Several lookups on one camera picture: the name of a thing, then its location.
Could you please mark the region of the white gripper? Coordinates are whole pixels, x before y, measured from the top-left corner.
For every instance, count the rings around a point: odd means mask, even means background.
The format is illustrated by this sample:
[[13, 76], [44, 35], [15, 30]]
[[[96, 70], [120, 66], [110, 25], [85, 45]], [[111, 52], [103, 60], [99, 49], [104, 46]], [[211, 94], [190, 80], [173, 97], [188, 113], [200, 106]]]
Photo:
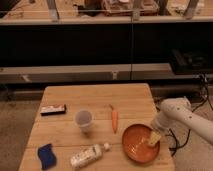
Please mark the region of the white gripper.
[[171, 119], [163, 112], [159, 112], [151, 121], [152, 131], [148, 140], [148, 146], [154, 147], [161, 139], [161, 134], [165, 134], [171, 124]]

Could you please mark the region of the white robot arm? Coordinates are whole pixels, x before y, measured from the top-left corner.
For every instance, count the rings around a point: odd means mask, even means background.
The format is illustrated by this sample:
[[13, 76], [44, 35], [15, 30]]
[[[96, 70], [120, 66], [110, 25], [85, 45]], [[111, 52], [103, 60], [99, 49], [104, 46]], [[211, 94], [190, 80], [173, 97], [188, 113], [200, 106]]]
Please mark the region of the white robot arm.
[[213, 121], [194, 114], [186, 97], [164, 99], [160, 103], [160, 112], [151, 121], [151, 127], [163, 133], [173, 120], [186, 125], [213, 145]]

